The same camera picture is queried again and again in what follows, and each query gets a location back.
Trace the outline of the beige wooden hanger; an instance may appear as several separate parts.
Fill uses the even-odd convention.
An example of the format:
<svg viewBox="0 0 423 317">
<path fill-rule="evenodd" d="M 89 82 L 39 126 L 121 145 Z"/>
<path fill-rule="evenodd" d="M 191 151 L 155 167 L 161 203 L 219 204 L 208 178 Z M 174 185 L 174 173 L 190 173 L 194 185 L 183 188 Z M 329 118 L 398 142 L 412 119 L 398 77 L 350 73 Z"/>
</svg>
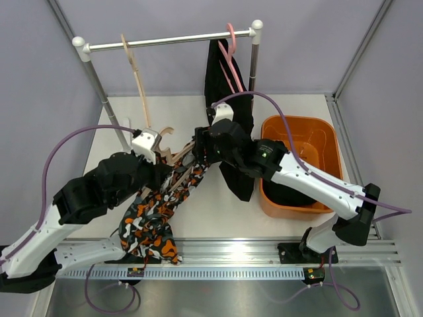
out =
<svg viewBox="0 0 423 317">
<path fill-rule="evenodd" d="M 138 90 L 138 93 L 139 93 L 139 97 L 140 97 L 140 100 L 141 100 L 143 115 L 144 115 L 144 118 L 145 118 L 145 125 L 146 125 L 147 128 L 150 128 L 151 127 L 151 118 L 150 118 L 150 114 L 149 114 L 149 108 L 148 108 L 148 104 L 147 104 L 146 93 L 145 93 L 143 81 L 142 81 L 142 78 L 141 78 L 141 74 L 139 72 L 139 67 L 137 65 L 137 60 L 135 58 L 133 51 L 130 48 L 130 45 L 128 44 L 128 41 L 126 40 L 125 36 L 123 34 L 121 34 L 120 37 L 121 37 L 121 41 L 122 41 L 128 62 L 130 64 L 130 67 L 132 68 L 132 73 L 134 75 L 135 83 L 136 83 L 137 90 Z"/>
<path fill-rule="evenodd" d="M 155 136 L 155 139 L 158 140 L 158 135 L 160 135 L 161 137 L 163 137 L 166 134 L 173 134 L 174 129 L 172 127 L 164 127 L 160 132 L 156 132 L 150 129 L 144 129 L 143 132 L 141 133 L 140 136 L 143 136 L 144 134 L 147 135 L 147 138 L 150 139 L 151 136 Z M 160 142 L 161 141 L 155 141 L 155 145 L 153 146 L 152 149 L 156 150 L 156 152 L 158 152 L 160 154 L 161 157 L 165 157 L 166 158 L 166 164 L 169 166 L 174 166 L 180 159 L 183 159 L 183 157 L 190 152 L 193 147 L 194 147 L 194 141 L 189 142 L 187 145 L 185 145 L 183 147 L 182 150 L 180 150 L 178 153 L 176 154 L 172 154 L 170 148 L 166 148 L 166 149 L 160 149 Z M 184 172 L 184 174 L 173 184 L 173 186 L 169 189 L 170 192 L 175 191 L 179 185 L 181 185 L 181 183 L 188 177 L 190 171 L 187 170 L 186 172 Z M 140 198 L 141 200 L 144 200 L 149 193 L 151 192 L 151 189 L 148 187 L 144 187 Z"/>
</svg>

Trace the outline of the orange camouflage shorts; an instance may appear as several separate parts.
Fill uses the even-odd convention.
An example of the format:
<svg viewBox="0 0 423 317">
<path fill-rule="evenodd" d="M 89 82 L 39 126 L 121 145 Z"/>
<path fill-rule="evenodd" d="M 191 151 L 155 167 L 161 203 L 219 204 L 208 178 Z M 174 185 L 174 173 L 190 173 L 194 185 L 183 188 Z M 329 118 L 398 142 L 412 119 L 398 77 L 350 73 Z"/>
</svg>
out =
<svg viewBox="0 0 423 317">
<path fill-rule="evenodd" d="M 169 189 L 186 172 L 187 167 L 190 171 L 188 177 L 175 191 L 170 192 Z M 209 165 L 200 164 L 191 150 L 172 168 L 159 190 L 151 190 L 144 200 L 140 198 L 141 193 L 136 195 L 118 227 L 123 251 L 143 258 L 145 263 L 152 259 L 173 265 L 182 262 L 169 221 L 200 185 Z"/>
</svg>

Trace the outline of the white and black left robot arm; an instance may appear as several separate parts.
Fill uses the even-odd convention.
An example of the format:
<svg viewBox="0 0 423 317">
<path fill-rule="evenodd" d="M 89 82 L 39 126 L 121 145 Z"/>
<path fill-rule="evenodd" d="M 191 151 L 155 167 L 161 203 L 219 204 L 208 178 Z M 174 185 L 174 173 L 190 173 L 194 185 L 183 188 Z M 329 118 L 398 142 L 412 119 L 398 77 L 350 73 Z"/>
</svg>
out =
<svg viewBox="0 0 423 317">
<path fill-rule="evenodd" d="M 1 292 L 35 293 L 79 267 L 121 259 L 137 262 L 142 247 L 132 240 L 122 245 L 118 238 L 79 246 L 60 243 L 144 187 L 160 188 L 171 170 L 162 162 L 153 164 L 135 155 L 115 153 L 84 176 L 68 181 L 54 196 L 41 226 L 25 234 L 34 237 L 17 253 L 12 246 L 1 249 Z"/>
</svg>

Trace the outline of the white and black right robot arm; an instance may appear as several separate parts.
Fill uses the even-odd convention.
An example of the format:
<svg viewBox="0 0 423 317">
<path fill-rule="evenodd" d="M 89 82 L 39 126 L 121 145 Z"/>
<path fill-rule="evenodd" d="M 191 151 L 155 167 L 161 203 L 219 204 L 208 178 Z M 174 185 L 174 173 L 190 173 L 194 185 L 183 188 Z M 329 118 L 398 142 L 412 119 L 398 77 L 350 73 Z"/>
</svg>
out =
<svg viewBox="0 0 423 317">
<path fill-rule="evenodd" d="M 349 184 L 304 163 L 281 141 L 252 140 L 242 127 L 223 119 L 194 130 L 194 156 L 200 163 L 224 162 L 249 178 L 296 190 L 334 211 L 334 216 L 308 228 L 299 242 L 278 244 L 283 264 L 319 264 L 332 259 L 335 246 L 365 246 L 380 189 Z"/>
</svg>

